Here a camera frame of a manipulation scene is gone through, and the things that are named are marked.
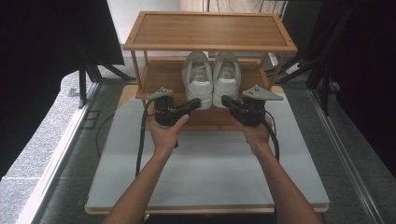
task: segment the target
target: sneaker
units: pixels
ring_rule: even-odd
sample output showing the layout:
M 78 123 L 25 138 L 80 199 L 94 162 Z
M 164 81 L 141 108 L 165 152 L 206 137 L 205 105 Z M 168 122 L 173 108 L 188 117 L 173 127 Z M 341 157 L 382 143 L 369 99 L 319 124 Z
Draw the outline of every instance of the sneaker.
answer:
M 221 96 L 228 95 L 237 100 L 241 86 L 241 69 L 238 59 L 231 52 L 221 52 L 213 63 L 213 105 L 226 108 Z
M 212 69 L 203 52 L 192 52 L 183 64 L 181 78 L 186 90 L 186 100 L 199 98 L 199 110 L 212 106 Z

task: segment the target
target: metal rail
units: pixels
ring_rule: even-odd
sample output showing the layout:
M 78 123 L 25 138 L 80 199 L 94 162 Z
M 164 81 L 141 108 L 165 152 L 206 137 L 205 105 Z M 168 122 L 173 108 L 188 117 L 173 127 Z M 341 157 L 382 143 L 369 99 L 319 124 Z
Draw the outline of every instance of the metal rail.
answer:
M 88 111 L 88 108 L 93 104 L 92 97 L 99 90 L 99 83 L 92 83 L 90 89 L 88 91 L 88 102 L 81 109 L 78 109 L 70 120 L 64 135 L 62 136 L 58 146 L 55 148 L 51 159 L 49 160 L 49 164 L 44 170 L 43 175 L 38 180 L 38 183 L 35 186 L 30 198 L 27 203 L 23 207 L 19 218 L 17 220 L 18 224 L 32 223 L 35 218 L 36 213 L 40 209 L 41 204 L 43 203 L 45 196 L 50 188 L 52 180 L 54 179 L 56 172 L 58 171 L 64 156 L 67 150 L 70 148 L 73 143 L 74 136 L 78 131 L 78 127 L 80 126 L 85 114 Z
M 344 166 L 346 175 L 348 176 L 353 189 L 355 190 L 359 200 L 361 201 L 361 206 L 363 207 L 366 216 L 369 218 L 370 223 L 373 224 L 384 223 L 384 220 L 379 214 L 379 211 L 377 209 L 377 206 L 370 191 L 367 189 L 363 179 L 361 178 L 361 174 L 356 169 L 352 159 L 350 159 L 349 154 L 347 153 L 347 149 L 345 148 L 343 142 L 341 141 L 338 132 L 335 130 L 334 126 L 332 125 L 332 121 L 328 116 L 325 115 L 325 113 L 321 109 L 320 100 L 317 92 L 308 89 L 308 93 L 318 112 L 318 115 L 320 116 L 324 128 L 326 129 L 326 132 L 332 141 L 332 144 L 338 155 L 338 158 L 340 159 L 340 162 Z

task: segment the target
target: hand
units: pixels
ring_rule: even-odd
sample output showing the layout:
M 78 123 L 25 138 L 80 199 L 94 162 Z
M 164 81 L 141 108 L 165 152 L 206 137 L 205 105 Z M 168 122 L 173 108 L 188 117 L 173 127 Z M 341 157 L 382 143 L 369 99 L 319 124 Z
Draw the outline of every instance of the hand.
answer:
M 265 116 L 265 120 L 272 127 L 271 118 Z M 259 124 L 256 127 L 246 127 L 234 118 L 233 123 L 242 128 L 242 132 L 247 139 L 247 143 L 250 144 L 251 151 L 254 155 L 257 156 L 263 148 L 269 148 L 268 141 L 270 139 L 270 134 L 268 133 L 264 125 Z
M 148 118 L 148 127 L 155 146 L 154 154 L 165 153 L 168 156 L 172 154 L 172 150 L 177 142 L 178 132 L 188 119 L 189 115 L 186 114 L 174 126 L 166 127 L 157 123 L 154 117 Z

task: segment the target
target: white table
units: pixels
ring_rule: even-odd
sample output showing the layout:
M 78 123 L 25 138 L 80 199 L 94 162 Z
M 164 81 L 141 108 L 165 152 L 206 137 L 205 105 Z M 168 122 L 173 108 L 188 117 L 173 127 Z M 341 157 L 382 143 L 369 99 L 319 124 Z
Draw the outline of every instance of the white table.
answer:
M 284 93 L 267 102 L 275 117 L 280 163 L 317 212 L 329 198 Z M 134 97 L 116 112 L 85 210 L 106 214 L 134 180 L 141 100 Z M 241 132 L 181 132 L 179 147 L 166 164 L 148 205 L 150 214 L 270 213 L 274 202 L 262 169 Z M 141 167 L 153 153 L 146 132 Z

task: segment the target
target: black cloth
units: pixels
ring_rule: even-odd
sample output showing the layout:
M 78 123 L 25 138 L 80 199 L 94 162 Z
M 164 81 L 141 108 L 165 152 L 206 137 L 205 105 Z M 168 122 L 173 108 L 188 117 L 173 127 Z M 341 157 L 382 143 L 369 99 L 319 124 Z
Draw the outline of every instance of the black cloth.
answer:
M 106 0 L 7 1 L 0 6 L 0 177 L 7 173 L 83 55 L 123 64 Z
M 396 3 L 361 0 L 329 61 L 340 105 L 396 176 Z

